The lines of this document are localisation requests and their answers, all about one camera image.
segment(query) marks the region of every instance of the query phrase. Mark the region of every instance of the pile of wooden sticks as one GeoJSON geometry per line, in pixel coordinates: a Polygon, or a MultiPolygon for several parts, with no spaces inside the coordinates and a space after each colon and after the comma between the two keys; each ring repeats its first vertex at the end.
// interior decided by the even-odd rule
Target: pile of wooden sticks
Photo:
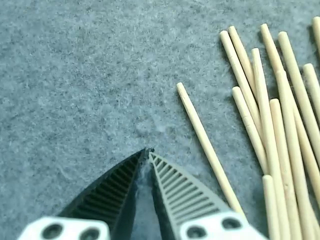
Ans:
{"type": "MultiPolygon", "coordinates": [[[[320,17],[313,19],[313,32],[320,52],[320,17]]],[[[252,49],[251,62],[234,26],[222,31],[220,37],[239,85],[232,89],[232,95],[264,174],[269,237],[319,240],[320,227],[310,203],[304,170],[305,167],[320,208],[319,81],[313,65],[304,65],[306,89],[286,32],[278,34],[286,68],[266,24],[261,25],[261,34],[279,92],[279,99],[270,101],[259,49],[252,49]]],[[[177,88],[230,207],[244,215],[184,86],[178,83],[177,88]]]]}

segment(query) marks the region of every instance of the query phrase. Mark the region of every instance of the wooden dowel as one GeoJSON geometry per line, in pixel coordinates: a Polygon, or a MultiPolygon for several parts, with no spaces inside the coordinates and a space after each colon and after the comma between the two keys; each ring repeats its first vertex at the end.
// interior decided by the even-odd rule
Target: wooden dowel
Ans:
{"type": "Polygon", "coordinates": [[[279,156],[277,151],[276,137],[271,117],[269,104],[269,96],[265,74],[260,58],[258,48],[252,50],[253,72],[255,78],[255,87],[260,109],[260,117],[262,122],[262,130],[264,137],[264,146],[267,157],[269,173],[275,183],[274,190],[276,195],[276,207],[280,224],[281,239],[290,239],[290,225],[286,206],[286,198],[284,192],[283,181],[279,164],[279,156]]]}
{"type": "Polygon", "coordinates": [[[220,32],[220,38],[221,38],[224,50],[228,56],[229,62],[231,64],[233,73],[235,75],[235,79],[236,79],[237,83],[239,84],[239,87],[242,91],[245,102],[250,110],[255,127],[259,133],[259,136],[261,137],[261,139],[263,139],[262,126],[261,126],[258,105],[257,105],[255,97],[250,89],[250,86],[247,81],[244,70],[242,69],[242,66],[241,66],[240,61],[238,59],[236,50],[232,44],[232,41],[231,41],[230,36],[227,31],[224,30],[224,31],[220,32]]]}
{"type": "Polygon", "coordinates": [[[312,19],[312,28],[313,28],[314,39],[320,55],[320,17],[319,16],[316,16],[312,19]]]}
{"type": "Polygon", "coordinates": [[[291,47],[288,34],[284,31],[280,32],[278,35],[278,40],[289,76],[291,78],[291,82],[293,84],[297,101],[300,105],[300,110],[308,131],[308,136],[313,147],[315,158],[320,165],[320,130],[299,70],[298,63],[295,58],[295,54],[291,47]]]}
{"type": "Polygon", "coordinates": [[[276,74],[278,70],[283,70],[284,67],[282,65],[280,56],[278,54],[275,42],[271,36],[268,25],[266,23],[261,25],[261,34],[262,34],[266,52],[271,62],[273,72],[274,74],[276,74]]]}
{"type": "Polygon", "coordinates": [[[266,175],[268,174],[266,151],[261,141],[261,138],[259,136],[259,133],[257,131],[257,128],[255,126],[255,123],[251,117],[249,108],[246,104],[245,98],[241,92],[240,87],[235,86],[234,88],[232,88],[232,95],[233,95],[235,104],[239,110],[246,132],[249,135],[254,152],[260,163],[260,167],[263,171],[263,174],[266,175]]]}
{"type": "Polygon", "coordinates": [[[247,51],[246,51],[243,43],[241,42],[241,39],[237,33],[235,26],[230,26],[228,28],[228,32],[229,32],[230,38],[232,40],[236,54],[240,60],[243,71],[245,73],[246,79],[249,82],[249,85],[251,87],[251,91],[252,91],[253,95],[256,96],[256,84],[255,84],[254,71],[252,69],[252,65],[249,60],[247,51]]]}
{"type": "Polygon", "coordinates": [[[314,110],[317,115],[318,123],[320,124],[320,85],[315,68],[311,63],[308,63],[303,66],[303,72],[307,82],[307,89],[310,93],[314,110]]]}
{"type": "Polygon", "coordinates": [[[225,171],[224,171],[221,163],[219,162],[219,159],[215,153],[215,150],[210,143],[210,140],[209,140],[208,135],[204,129],[204,126],[202,125],[202,123],[200,121],[200,118],[197,114],[197,111],[196,111],[194,105],[192,104],[184,85],[182,84],[182,82],[179,82],[176,85],[176,87],[177,87],[179,96],[182,100],[183,106],[189,116],[189,119],[192,123],[192,126],[195,130],[195,133],[200,141],[200,144],[203,148],[203,151],[204,151],[206,157],[209,160],[209,163],[210,163],[210,165],[214,171],[214,174],[215,174],[215,176],[221,186],[221,189],[225,195],[226,200],[228,201],[230,207],[235,212],[242,214],[243,217],[245,218],[246,216],[244,214],[244,211],[242,210],[240,203],[237,199],[237,196],[229,183],[229,180],[225,174],[225,171]]]}
{"type": "Polygon", "coordinates": [[[275,184],[270,175],[262,177],[266,218],[270,240],[280,240],[279,218],[275,205],[277,205],[275,184]]]}
{"type": "Polygon", "coordinates": [[[283,181],[286,209],[290,225],[290,236],[292,240],[302,240],[298,205],[279,100],[276,98],[272,99],[270,101],[270,108],[283,181]]]}
{"type": "Polygon", "coordinates": [[[298,203],[302,236],[303,239],[315,240],[314,227],[312,220],[310,220],[311,209],[307,181],[300,152],[298,133],[296,130],[292,98],[290,97],[290,94],[288,94],[289,83],[285,71],[280,70],[276,73],[276,82],[282,107],[285,136],[289,151],[294,189],[298,203]]]}
{"type": "MultiPolygon", "coordinates": [[[[263,36],[263,41],[264,45],[267,50],[268,57],[271,62],[271,66],[273,69],[274,74],[277,74],[278,70],[284,70],[284,67],[282,65],[279,53],[277,51],[276,45],[271,37],[271,34],[269,32],[268,26],[266,24],[263,24],[261,26],[261,33],[263,36]]],[[[299,144],[301,147],[301,153],[303,157],[303,162],[306,166],[306,170],[308,171],[308,175],[310,176],[311,183],[312,183],[312,188],[313,191],[315,192],[315,196],[318,202],[318,205],[320,207],[320,187],[318,185],[318,168],[316,158],[313,152],[313,149],[311,147],[304,123],[302,121],[302,118],[299,113],[298,106],[296,104],[294,95],[292,93],[291,87],[289,83],[287,82],[287,94],[289,95],[289,98],[291,98],[291,104],[293,107],[293,115],[294,115],[294,120],[295,120],[295,125],[297,129],[297,134],[299,138],[299,144]]]]}

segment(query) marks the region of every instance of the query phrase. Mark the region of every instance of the gray felt surface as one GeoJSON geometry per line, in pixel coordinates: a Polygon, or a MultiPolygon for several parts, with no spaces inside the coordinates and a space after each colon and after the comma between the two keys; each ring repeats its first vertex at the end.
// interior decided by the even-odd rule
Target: gray felt surface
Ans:
{"type": "MultiPolygon", "coordinates": [[[[235,25],[247,50],[261,49],[276,97],[260,24],[273,36],[288,31],[299,64],[318,72],[310,24],[319,7],[319,0],[0,1],[0,239],[58,213],[144,147],[223,198],[178,97],[180,81],[249,222],[266,235],[262,171],[232,98],[236,81],[219,32],[235,25]]],[[[157,231],[152,205],[143,206],[132,239],[158,240],[145,231],[157,231]]]]}

